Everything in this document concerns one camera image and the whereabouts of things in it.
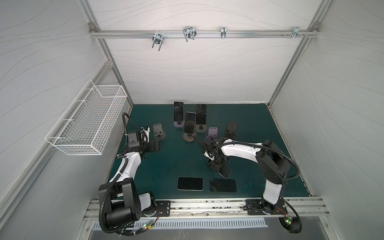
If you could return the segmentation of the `silver-edged phone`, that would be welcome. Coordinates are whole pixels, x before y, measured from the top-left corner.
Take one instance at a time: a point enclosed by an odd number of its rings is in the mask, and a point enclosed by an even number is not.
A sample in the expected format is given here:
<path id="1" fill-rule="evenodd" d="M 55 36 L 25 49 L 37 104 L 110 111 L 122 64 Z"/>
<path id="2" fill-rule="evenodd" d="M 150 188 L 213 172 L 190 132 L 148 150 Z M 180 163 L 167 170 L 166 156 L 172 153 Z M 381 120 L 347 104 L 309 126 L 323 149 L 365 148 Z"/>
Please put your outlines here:
<path id="1" fill-rule="evenodd" d="M 232 169 L 228 165 L 223 165 L 219 170 L 218 173 L 220 176 L 222 176 L 224 179 L 228 179 L 232 173 Z"/>

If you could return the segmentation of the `black phone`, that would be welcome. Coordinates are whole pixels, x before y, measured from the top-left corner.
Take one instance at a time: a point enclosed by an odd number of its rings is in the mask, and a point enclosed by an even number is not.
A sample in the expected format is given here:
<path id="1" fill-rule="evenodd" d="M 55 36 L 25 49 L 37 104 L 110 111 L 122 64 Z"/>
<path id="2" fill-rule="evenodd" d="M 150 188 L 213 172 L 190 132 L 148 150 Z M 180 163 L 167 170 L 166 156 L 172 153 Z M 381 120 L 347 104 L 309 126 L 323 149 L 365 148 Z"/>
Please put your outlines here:
<path id="1" fill-rule="evenodd" d="M 232 179 L 210 179 L 210 191 L 221 193 L 236 193 L 236 181 Z"/>

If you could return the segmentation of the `white-edged phone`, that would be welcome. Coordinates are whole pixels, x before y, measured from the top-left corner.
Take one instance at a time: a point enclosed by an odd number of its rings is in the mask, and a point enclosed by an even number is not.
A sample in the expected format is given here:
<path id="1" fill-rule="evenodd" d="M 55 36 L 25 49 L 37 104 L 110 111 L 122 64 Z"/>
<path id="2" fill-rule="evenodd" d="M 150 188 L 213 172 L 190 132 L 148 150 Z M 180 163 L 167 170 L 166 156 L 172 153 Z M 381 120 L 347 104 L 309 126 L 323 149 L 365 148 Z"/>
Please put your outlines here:
<path id="1" fill-rule="evenodd" d="M 180 191 L 203 191 L 204 179 L 201 177 L 178 177 L 177 190 Z"/>

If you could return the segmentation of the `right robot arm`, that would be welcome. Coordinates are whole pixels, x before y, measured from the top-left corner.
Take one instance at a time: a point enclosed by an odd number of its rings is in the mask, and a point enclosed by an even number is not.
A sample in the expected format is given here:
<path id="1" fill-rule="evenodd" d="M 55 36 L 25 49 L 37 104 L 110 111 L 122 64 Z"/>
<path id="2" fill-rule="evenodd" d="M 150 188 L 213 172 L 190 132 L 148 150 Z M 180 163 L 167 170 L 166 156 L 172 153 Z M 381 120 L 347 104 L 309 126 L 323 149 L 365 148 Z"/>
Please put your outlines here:
<path id="1" fill-rule="evenodd" d="M 220 138 L 218 141 L 200 143 L 202 152 L 208 158 L 213 171 L 228 179 L 232 170 L 227 166 L 230 157 L 237 157 L 257 163 L 266 179 L 265 190 L 260 201 L 261 211 L 271 215 L 282 199 L 288 181 L 300 176 L 299 166 L 273 142 L 252 144 Z"/>

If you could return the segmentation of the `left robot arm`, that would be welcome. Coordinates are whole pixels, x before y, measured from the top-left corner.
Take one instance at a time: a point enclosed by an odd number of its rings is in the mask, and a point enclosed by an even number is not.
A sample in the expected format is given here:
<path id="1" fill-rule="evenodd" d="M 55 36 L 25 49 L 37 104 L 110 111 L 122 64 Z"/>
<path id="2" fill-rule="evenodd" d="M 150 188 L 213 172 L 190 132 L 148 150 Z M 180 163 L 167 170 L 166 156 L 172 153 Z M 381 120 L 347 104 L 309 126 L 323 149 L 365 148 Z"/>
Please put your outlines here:
<path id="1" fill-rule="evenodd" d="M 99 223 L 107 234 L 122 231 L 143 214 L 152 216 L 157 212 L 154 194 L 139 194 L 134 182 L 145 153 L 150 151 L 149 136 L 148 126 L 126 133 L 127 142 L 118 155 L 122 162 L 113 178 L 99 187 Z"/>

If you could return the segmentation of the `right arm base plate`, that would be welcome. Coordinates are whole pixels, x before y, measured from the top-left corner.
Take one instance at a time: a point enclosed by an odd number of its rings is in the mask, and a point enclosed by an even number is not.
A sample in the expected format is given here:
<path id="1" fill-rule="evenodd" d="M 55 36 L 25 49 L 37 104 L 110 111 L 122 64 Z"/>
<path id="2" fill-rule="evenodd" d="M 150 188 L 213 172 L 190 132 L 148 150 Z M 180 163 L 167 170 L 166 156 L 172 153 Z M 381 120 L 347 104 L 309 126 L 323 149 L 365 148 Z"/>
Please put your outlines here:
<path id="1" fill-rule="evenodd" d="M 248 215 L 284 215 L 287 214 L 287 209 L 282 199 L 273 205 L 264 199 L 247 199 L 246 205 L 243 207 Z"/>

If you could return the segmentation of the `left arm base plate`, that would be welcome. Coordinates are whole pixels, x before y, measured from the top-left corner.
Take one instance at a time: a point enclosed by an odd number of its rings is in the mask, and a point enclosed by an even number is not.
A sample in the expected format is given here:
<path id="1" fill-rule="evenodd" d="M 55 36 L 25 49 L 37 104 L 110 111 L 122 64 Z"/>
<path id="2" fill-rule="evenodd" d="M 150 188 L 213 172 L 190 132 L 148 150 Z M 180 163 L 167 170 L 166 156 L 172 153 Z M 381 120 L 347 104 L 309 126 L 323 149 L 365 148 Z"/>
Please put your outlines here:
<path id="1" fill-rule="evenodd" d="M 169 217 L 171 212 L 170 201 L 156 201 L 142 211 L 142 217 Z"/>

